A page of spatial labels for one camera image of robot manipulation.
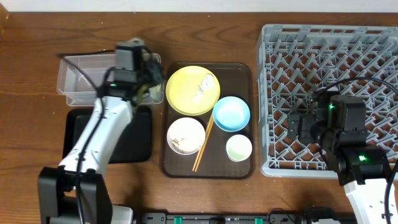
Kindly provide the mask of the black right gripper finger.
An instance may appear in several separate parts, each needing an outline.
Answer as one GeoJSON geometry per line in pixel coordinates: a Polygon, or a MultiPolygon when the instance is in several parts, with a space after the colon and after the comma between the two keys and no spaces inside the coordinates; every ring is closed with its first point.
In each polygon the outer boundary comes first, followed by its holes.
{"type": "Polygon", "coordinates": [[[300,115],[298,113],[290,113],[288,115],[288,128],[287,137],[289,139],[295,139],[298,135],[300,125],[300,115]]]}
{"type": "Polygon", "coordinates": [[[311,129],[315,124],[315,116],[312,114],[305,114],[302,116],[302,124],[300,131],[301,140],[312,140],[311,129]]]}

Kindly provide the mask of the yellow-labelled plastic wrapper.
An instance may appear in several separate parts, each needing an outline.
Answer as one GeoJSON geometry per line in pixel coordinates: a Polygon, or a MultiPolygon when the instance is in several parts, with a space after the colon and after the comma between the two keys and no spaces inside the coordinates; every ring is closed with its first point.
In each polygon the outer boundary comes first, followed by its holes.
{"type": "Polygon", "coordinates": [[[137,93],[136,103],[138,105],[154,105],[162,102],[163,84],[159,84],[152,87],[143,86],[137,93]]]}

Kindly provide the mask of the small pale green cup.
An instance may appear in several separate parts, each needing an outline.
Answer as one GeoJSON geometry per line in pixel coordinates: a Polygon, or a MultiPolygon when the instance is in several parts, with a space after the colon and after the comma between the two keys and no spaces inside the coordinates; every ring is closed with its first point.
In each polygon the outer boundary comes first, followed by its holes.
{"type": "Polygon", "coordinates": [[[236,134],[230,137],[226,143],[226,153],[233,162],[246,160],[252,153],[252,143],[248,137],[236,134]]]}

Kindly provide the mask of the blue bowl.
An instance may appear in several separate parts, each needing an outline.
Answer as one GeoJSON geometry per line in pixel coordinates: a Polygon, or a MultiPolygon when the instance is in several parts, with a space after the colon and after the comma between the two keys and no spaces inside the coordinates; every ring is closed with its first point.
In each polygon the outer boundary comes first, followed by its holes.
{"type": "Polygon", "coordinates": [[[248,104],[235,96],[220,99],[213,108],[215,124],[226,132],[242,130],[248,125],[250,117],[248,104]]]}

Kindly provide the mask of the clear plastic wrapper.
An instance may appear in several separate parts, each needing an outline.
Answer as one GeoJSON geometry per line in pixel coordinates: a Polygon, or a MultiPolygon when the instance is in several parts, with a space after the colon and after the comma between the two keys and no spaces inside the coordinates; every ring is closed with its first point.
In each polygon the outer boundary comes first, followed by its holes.
{"type": "Polygon", "coordinates": [[[198,84],[196,93],[193,96],[193,102],[198,103],[209,98],[210,90],[213,87],[215,76],[207,73],[203,80],[198,84]]]}

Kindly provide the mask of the white rice bowl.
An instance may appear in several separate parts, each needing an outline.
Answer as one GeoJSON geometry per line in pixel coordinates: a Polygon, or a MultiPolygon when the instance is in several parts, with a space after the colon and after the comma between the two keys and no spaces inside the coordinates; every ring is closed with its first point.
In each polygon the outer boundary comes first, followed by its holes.
{"type": "Polygon", "coordinates": [[[190,155],[198,152],[205,142],[205,129],[194,118],[179,118],[167,130],[167,144],[181,155],[190,155]]]}

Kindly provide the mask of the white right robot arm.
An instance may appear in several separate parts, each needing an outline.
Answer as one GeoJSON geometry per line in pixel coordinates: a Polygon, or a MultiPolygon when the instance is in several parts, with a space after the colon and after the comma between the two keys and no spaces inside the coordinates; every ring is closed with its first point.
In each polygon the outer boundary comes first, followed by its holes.
{"type": "Polygon", "coordinates": [[[288,115],[289,139],[318,144],[338,176],[358,223],[397,223],[392,182],[396,172],[386,152],[366,142],[366,105],[357,96],[327,94],[311,113],[288,115]]]}

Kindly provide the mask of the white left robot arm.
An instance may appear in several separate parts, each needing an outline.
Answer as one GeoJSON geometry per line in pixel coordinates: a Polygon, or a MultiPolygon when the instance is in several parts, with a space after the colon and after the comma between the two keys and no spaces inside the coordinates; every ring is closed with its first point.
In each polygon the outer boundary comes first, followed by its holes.
{"type": "Polygon", "coordinates": [[[161,64],[138,38],[116,45],[115,65],[96,87],[91,117],[58,167],[38,177],[42,223],[132,223],[134,212],[111,203],[104,174],[125,128],[134,120],[144,93],[164,82],[161,64]]]}

